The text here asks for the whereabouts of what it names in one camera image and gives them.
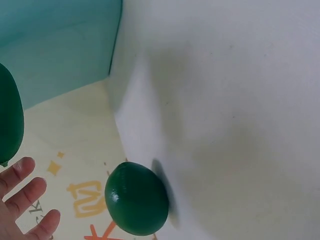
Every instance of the teal wall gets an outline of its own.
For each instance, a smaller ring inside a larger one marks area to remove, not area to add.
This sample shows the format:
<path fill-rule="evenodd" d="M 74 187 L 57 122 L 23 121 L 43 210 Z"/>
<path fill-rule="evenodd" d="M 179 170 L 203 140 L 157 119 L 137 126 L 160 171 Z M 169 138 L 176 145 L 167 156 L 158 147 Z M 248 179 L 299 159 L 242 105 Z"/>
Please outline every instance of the teal wall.
<path fill-rule="evenodd" d="M 0 63 L 25 109 L 108 76 L 122 0 L 0 3 Z"/>

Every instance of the white wall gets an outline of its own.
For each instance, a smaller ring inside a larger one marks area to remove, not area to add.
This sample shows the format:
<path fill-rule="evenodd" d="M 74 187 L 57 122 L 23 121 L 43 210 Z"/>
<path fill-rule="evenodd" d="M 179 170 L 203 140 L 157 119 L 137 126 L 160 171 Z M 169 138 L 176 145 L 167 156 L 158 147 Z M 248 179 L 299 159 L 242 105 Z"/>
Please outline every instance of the white wall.
<path fill-rule="evenodd" d="M 108 91 L 128 159 L 162 165 L 172 188 L 159 238 L 320 239 L 319 13 L 124 1 Z"/>

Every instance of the lime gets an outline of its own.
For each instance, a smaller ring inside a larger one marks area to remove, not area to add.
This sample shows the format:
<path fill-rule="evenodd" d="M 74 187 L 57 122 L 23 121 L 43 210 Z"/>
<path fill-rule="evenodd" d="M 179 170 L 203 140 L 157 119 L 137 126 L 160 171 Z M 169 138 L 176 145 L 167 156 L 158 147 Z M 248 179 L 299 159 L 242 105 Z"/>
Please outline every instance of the lime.
<path fill-rule="evenodd" d="M 0 165 L 6 167 L 24 136 L 24 112 L 17 85 L 0 63 Z"/>
<path fill-rule="evenodd" d="M 154 234 L 166 222 L 169 200 L 162 181 L 148 168 L 123 162 L 105 186 L 105 201 L 114 222 L 136 236 Z"/>

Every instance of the green lime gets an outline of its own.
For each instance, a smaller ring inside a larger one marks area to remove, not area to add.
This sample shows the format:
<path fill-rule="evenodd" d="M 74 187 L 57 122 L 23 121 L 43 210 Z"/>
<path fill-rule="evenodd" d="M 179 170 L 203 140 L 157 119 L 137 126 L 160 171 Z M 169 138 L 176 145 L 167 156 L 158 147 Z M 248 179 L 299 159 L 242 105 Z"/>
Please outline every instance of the green lime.
<path fill-rule="evenodd" d="M 0 165 L 6 167 L 24 136 L 24 112 L 17 85 L 0 63 Z"/>
<path fill-rule="evenodd" d="M 105 201 L 114 222 L 136 236 L 154 234 L 166 222 L 169 200 L 162 181 L 148 168 L 123 162 L 105 185 Z"/>

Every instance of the printed pattern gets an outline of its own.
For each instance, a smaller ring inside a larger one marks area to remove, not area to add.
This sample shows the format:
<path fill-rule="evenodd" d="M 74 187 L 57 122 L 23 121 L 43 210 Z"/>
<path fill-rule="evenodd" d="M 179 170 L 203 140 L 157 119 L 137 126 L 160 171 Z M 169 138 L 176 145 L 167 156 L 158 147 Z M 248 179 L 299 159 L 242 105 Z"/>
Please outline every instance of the printed pattern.
<path fill-rule="evenodd" d="M 56 157 L 62 160 L 65 157 L 66 153 L 59 151 L 56 154 Z M 51 160 L 47 171 L 51 173 L 54 177 L 59 177 L 59 171 L 63 166 L 57 162 Z M 74 217 L 77 219 L 82 218 L 91 218 L 100 214 L 109 214 L 107 210 L 107 205 L 104 197 L 104 188 L 103 184 L 98 180 L 84 181 L 80 183 L 70 183 L 66 188 L 66 191 L 70 193 L 71 197 L 74 199 L 73 210 Z M 35 221 L 37 223 L 44 217 L 40 201 L 38 200 L 29 210 L 30 214 L 35 215 Z M 111 221 L 105 232 L 102 234 L 97 233 L 95 225 L 91 224 L 88 226 L 90 234 L 85 235 L 83 239 L 85 240 L 158 240 L 156 234 L 147 237 L 137 237 L 132 236 L 128 233 L 123 232 L 126 235 L 126 238 L 117 237 L 117 234 L 114 233 L 114 230 L 117 228 L 117 225 L 114 221 Z"/>

